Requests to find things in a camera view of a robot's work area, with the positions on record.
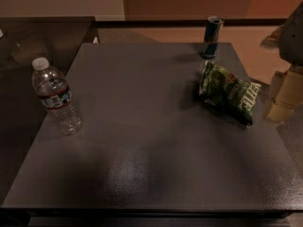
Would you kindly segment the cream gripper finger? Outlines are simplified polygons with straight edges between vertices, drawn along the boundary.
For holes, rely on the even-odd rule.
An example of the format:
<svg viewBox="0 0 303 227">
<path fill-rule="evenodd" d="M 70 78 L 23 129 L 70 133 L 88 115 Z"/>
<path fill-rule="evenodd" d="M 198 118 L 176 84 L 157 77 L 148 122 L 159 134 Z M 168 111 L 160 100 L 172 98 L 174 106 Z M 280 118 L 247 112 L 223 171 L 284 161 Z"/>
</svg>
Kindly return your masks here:
<svg viewBox="0 0 303 227">
<path fill-rule="evenodd" d="M 303 67 L 291 65 L 285 72 L 276 71 L 265 103 L 264 117 L 284 122 L 303 103 Z"/>
</svg>

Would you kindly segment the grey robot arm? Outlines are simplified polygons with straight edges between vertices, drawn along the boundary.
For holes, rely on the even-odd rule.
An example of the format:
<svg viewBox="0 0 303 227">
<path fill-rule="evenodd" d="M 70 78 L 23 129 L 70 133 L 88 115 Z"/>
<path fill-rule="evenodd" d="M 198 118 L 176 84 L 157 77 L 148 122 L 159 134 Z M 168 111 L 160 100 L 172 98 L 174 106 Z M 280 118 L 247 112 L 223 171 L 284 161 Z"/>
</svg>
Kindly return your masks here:
<svg viewBox="0 0 303 227">
<path fill-rule="evenodd" d="M 303 103 L 303 2 L 260 45 L 277 48 L 279 57 L 290 64 L 285 72 L 273 75 L 265 103 L 264 117 L 282 123 Z"/>
</svg>

